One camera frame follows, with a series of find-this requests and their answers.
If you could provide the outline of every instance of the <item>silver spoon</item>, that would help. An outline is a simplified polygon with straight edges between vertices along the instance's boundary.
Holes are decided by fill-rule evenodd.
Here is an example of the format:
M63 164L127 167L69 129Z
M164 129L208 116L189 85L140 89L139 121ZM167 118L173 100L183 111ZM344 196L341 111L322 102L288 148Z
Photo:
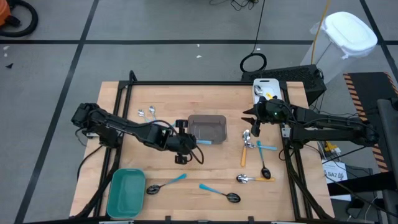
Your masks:
M248 142L250 140L250 131L249 130L245 130L243 132L243 142L244 142L244 146L243 146L243 152L242 152L242 159L241 159L241 167L245 167L246 166L246 147L248 146Z
M154 118L154 120L156 120L156 117L155 117L155 108L154 108L153 106L150 106L150 107L149 107L149 111L150 111L150 113L152 114L152 117Z
M264 178L264 177L248 177L244 174L239 174L236 177L236 180L239 183L245 184L247 183L249 180L255 180L255 181L264 181L264 182L274 182L275 178L271 177L270 179Z
M145 122L149 122L149 119L145 117L145 112L143 110L138 110L138 116L143 117L145 119Z
M254 89L254 93L257 96L262 96L263 92L262 92L262 89L261 89L261 87L259 85L254 85L253 89Z

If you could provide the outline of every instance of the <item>spoon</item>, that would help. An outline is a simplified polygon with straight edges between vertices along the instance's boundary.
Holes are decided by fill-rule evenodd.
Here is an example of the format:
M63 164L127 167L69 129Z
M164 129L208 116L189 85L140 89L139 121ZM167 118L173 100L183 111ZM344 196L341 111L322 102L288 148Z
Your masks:
M264 181L264 182L275 182L275 178L270 178L270 179L265 179L263 177L248 177L244 174L240 174L236 177L236 180L239 183L245 184L247 183L249 180L255 180L255 181Z
M155 117L155 108L154 108L153 106L150 106L150 107L149 107L149 111L150 111L150 113L152 114L152 117L154 118L154 120L156 120L156 117Z
M228 199L228 201L230 201L232 203L238 203L238 202L241 201L241 197L239 197L239 195L237 195L236 193L224 194L224 193L219 192L218 190L209 188L209 187L207 187L204 184L200 184L199 188L202 189L202 190L208 190L208 191L211 191L211 192L214 192L214 193L218 193L218 194L224 195Z
M157 185L157 184L154 184L154 185L151 185L151 186L149 186L148 188L147 188L147 194L157 194L159 191L160 191L160 188L161 187L163 187L163 186L165 186L165 185L167 185L167 184L172 184L172 183L174 183L174 182L177 182L177 181L179 181L179 180L183 180L183 179L185 179L185 178L187 178L187 175L186 174L182 174L181 176L179 176L179 177L177 177L176 179L173 179L173 180L170 180L168 183L166 183L166 184L163 184L163 185Z
M145 119L145 122L149 122L149 119L145 117L145 112L143 110L138 110L138 116L143 117Z
M254 93L257 96L262 96L263 92L262 92L262 89L261 89L261 87L259 85L254 85L253 89L254 89Z
M257 141L257 146L259 148L259 152L260 152L260 156L261 156L261 161L262 161L262 169L261 169L261 174L263 177L265 177L266 179L270 179L271 178L271 172L269 171L269 169L266 168L266 165L264 163L264 157L262 156L262 149L261 149L261 142Z
M250 140L250 131L249 130L245 130L243 132L244 146L243 146L243 152L242 152L241 167L245 167L246 166L246 153L247 153L246 146L248 146L249 140Z

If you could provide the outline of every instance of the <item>black floor stripe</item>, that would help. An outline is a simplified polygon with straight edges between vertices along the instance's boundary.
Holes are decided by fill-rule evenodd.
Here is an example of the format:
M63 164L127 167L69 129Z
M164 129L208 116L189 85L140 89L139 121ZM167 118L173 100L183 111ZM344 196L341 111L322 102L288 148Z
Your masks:
M70 84L72 82L73 75L75 74L76 66L80 58L81 50L83 49L84 46L84 40L87 38L88 30L90 29L91 22L93 21L94 13L96 11L97 5L98 5L99 0L94 0L93 5L91 6L90 13L88 14L88 18L85 24L85 28L83 29L83 33L81 34L80 37L80 43L78 44L76 48L75 55L73 56L68 75L65 79L65 83L63 84L62 91L60 94L60 97L58 99L57 106L55 107L54 114L52 116L51 122L49 129L47 130L47 134L45 135L44 142L42 145L42 148L39 153L39 157L37 158L36 165L34 167L32 176L30 177L29 184L26 188L24 198L22 199L21 205L18 209L17 217L15 219L15 223L23 223L27 209L30 204L30 200L32 199L34 190L37 185L37 181L39 180L40 173L42 171L43 165L44 165L44 160L47 156L47 153L49 151L50 143L52 140L52 137L55 132L55 128L57 127L57 123L59 120L59 117L61 115L61 111L63 108L63 104L65 102L65 99L68 94L68 90L70 87Z
M0 44L79 44L80 40L0 40Z
M87 40L85 44L157 45L157 44L254 44L255 40ZM311 45L312 40L258 40L266 45Z
M0 40L0 44L79 44L80 40ZM85 40L84 44L159 45L159 44L254 44L255 40ZM311 45L312 40L258 40L266 45Z
M398 40L385 40L384 43L387 45L398 45Z
M389 49L388 49L388 47L386 45L386 42L384 41L384 39L383 39L383 37L382 37L382 35L380 33L379 28L376 25L376 21L373 19L371 11L369 10L368 5L366 4L366 1L365 0L360 0L360 2L361 2L361 5L363 7L363 10L365 11L366 17L368 18L369 23L371 24L373 32L375 33L377 39L379 40L381 49L382 49L382 51L384 53L384 56L386 57L387 62L389 64L390 68L391 68L392 74L395 76L396 80L398 80L398 68L397 68L397 65L396 65L394 59L391 56L391 53L390 53L390 51L389 51Z

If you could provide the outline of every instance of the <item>white lid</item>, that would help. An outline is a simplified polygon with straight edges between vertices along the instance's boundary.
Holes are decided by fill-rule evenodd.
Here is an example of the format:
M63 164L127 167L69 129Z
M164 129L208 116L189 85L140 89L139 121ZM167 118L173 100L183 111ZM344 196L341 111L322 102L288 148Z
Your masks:
M329 15L322 28L346 54L367 54L377 44L374 32L361 19L348 12Z

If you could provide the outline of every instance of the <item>teal bowl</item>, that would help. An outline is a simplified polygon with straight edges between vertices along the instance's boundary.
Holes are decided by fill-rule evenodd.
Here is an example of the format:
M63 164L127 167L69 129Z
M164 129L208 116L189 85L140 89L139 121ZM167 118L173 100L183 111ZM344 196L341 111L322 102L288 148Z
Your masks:
M106 212L112 218L134 218L142 210L145 175L139 169L119 169L113 174Z

